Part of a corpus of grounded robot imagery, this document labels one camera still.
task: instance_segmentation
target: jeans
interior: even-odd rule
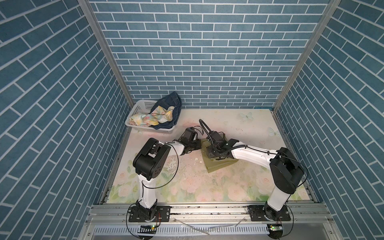
[[[173,109],[173,112],[172,112],[172,121],[160,123],[159,125],[151,126],[151,127],[153,127],[154,129],[172,128],[174,125],[176,125],[177,120],[179,119],[180,112],[181,112],[181,105],[182,105],[181,99],[176,92],[172,92],[171,94],[157,101],[157,103],[152,107],[150,112],[153,112],[157,108],[157,106],[163,107],[165,109],[168,109],[170,106],[174,106],[175,109]]]

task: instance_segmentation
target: brick wallpaper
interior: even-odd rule
[[[342,0],[278,110],[344,239],[384,239],[383,12]]]
[[[328,0],[91,0],[135,101],[271,108]]]
[[[0,239],[72,239],[128,106],[76,0],[0,1]]]

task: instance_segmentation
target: laundry basket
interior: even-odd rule
[[[147,132],[159,132],[159,133],[166,133],[171,134],[175,126],[171,127],[170,129],[166,128],[160,128],[160,129],[154,129],[152,127],[146,127],[146,126],[137,126],[137,125],[131,125],[129,124],[129,117],[132,115],[135,115],[136,113],[146,113],[149,114],[151,112],[152,107],[157,103],[155,100],[139,100],[137,103],[133,106],[132,110],[130,111],[127,119],[125,120],[125,125],[128,127],[137,128],[140,131],[147,131]]]

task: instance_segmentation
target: floral tablecloth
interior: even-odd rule
[[[212,130],[225,132],[228,139],[239,139],[266,149],[285,147],[267,109],[183,109],[172,134],[132,129],[107,203],[131,203],[139,198],[140,184],[132,161],[150,137],[162,142],[172,141],[185,128],[198,125],[199,118]],[[167,183],[176,168],[177,156],[169,156],[156,185]],[[175,178],[170,184],[157,189],[156,197],[158,202],[168,203],[266,201],[274,186],[268,169],[244,160],[208,173],[198,150],[179,156]],[[304,186],[299,187],[290,200],[309,200]]]

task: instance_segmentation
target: olive green cloth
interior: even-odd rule
[[[208,158],[207,156],[207,147],[210,145],[210,142],[206,139],[201,139],[201,155],[203,156],[203,161],[205,167],[207,168],[208,173],[221,169],[223,167],[234,164],[238,159],[233,159],[226,157],[221,160],[216,160],[215,158]]]

